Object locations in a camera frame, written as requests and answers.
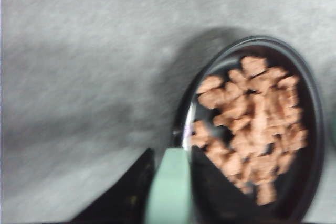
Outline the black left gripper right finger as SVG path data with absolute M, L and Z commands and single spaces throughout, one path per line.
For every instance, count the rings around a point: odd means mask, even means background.
M 270 214 L 236 188 L 201 149 L 191 149 L 193 198 L 198 223 L 268 223 Z

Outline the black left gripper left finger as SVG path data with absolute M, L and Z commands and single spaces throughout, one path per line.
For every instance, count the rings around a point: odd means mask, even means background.
M 142 223 L 154 171 L 154 150 L 148 148 L 112 187 L 70 223 Z

